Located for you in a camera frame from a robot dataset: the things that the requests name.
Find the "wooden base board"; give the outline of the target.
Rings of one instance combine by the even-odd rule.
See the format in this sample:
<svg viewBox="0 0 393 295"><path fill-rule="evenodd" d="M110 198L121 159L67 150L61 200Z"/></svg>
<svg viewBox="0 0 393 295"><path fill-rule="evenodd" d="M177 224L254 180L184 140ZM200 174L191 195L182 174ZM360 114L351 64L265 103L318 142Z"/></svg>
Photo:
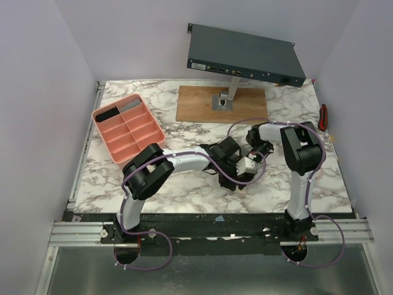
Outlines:
<svg viewBox="0 0 393 295"><path fill-rule="evenodd" d="M238 88L232 100L227 87L179 87L176 120L178 122L232 124L247 119L256 124L268 117L262 88Z"/></svg>

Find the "pink compartment organizer tray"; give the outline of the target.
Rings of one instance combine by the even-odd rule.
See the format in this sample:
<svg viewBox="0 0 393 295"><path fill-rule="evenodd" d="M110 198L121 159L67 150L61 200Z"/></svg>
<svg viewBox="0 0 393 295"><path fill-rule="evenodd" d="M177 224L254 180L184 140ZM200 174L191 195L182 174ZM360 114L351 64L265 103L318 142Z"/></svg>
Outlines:
<svg viewBox="0 0 393 295"><path fill-rule="evenodd" d="M120 109L137 98L142 101L139 106L103 122L95 122L97 114L115 106ZM156 143L161 148L166 146L163 129L147 103L137 93L94 110L91 117L112 161L120 167L124 167L150 144Z"/></svg>

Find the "red black utility knife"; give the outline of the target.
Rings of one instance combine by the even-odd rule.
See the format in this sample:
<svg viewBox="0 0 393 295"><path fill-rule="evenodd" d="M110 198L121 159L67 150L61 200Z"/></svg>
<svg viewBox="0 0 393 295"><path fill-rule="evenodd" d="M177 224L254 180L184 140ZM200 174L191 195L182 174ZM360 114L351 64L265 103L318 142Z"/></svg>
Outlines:
<svg viewBox="0 0 393 295"><path fill-rule="evenodd" d="M318 129L322 132L327 130L328 126L328 109L325 104L322 104L319 110Z"/></svg>

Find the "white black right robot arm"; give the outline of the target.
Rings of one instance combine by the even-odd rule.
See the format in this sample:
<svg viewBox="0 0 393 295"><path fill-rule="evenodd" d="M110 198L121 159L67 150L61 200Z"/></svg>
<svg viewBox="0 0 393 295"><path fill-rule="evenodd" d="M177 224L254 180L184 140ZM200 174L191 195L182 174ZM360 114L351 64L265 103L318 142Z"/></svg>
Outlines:
<svg viewBox="0 0 393 295"><path fill-rule="evenodd" d="M312 122L284 125L263 123L254 125L246 135L252 152L268 155L273 143L282 144L286 165L291 171L290 200L280 229L286 239L295 241L313 226L311 217L312 189L316 172L326 153Z"/></svg>

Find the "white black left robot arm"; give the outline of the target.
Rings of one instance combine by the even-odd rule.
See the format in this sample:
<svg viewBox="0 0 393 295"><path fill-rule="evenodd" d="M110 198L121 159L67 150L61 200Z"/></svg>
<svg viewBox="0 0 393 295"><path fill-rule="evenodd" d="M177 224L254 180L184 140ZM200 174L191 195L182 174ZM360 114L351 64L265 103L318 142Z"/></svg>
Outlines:
<svg viewBox="0 0 393 295"><path fill-rule="evenodd" d="M231 137L193 149L170 151L150 144L122 170L124 199L117 213L115 236L131 242L145 201L155 195L173 173L184 171L217 173L219 184L227 189L242 189L257 173L257 164L243 157L240 145Z"/></svg>

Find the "grey striped item in tray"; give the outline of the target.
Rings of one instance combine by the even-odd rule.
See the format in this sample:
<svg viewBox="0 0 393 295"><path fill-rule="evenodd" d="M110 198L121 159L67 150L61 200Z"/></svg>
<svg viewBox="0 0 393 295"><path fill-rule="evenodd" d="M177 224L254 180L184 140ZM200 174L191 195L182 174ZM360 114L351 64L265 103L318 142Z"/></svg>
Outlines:
<svg viewBox="0 0 393 295"><path fill-rule="evenodd" d="M119 112L120 113L127 112L127 111L139 106L141 103L142 103L142 101L139 98L134 99L134 100L130 101L129 103L127 103L122 108L120 108Z"/></svg>

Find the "metal support stand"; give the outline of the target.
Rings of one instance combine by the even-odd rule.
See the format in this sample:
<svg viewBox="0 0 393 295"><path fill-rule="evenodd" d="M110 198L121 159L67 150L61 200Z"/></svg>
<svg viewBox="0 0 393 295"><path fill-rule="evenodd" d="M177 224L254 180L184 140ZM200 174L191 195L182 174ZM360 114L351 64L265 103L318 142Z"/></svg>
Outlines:
<svg viewBox="0 0 393 295"><path fill-rule="evenodd" d="M212 97L213 111L232 111L233 100L240 82L240 77L232 77L228 90L221 90Z"/></svg>

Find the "blue-grey rack network device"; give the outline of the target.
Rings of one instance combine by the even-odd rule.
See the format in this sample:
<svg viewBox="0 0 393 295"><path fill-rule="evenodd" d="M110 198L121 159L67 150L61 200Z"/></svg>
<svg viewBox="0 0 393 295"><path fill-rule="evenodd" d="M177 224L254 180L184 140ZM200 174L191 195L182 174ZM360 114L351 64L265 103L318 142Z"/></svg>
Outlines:
<svg viewBox="0 0 393 295"><path fill-rule="evenodd" d="M306 80L291 42L193 23L187 32L189 69L292 87Z"/></svg>

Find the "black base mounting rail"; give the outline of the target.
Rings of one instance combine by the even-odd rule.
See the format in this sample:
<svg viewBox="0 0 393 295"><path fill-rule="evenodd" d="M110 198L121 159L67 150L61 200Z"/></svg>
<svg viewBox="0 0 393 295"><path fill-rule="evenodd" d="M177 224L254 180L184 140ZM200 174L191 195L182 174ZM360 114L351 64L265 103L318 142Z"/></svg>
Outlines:
<svg viewBox="0 0 393 295"><path fill-rule="evenodd" d="M83 222L100 222L99 245L113 246L122 255L279 255L285 243L305 246L319 239L314 222L305 234L284 236L282 213L143 213L138 226L128 233L121 230L114 214L77 215Z"/></svg>

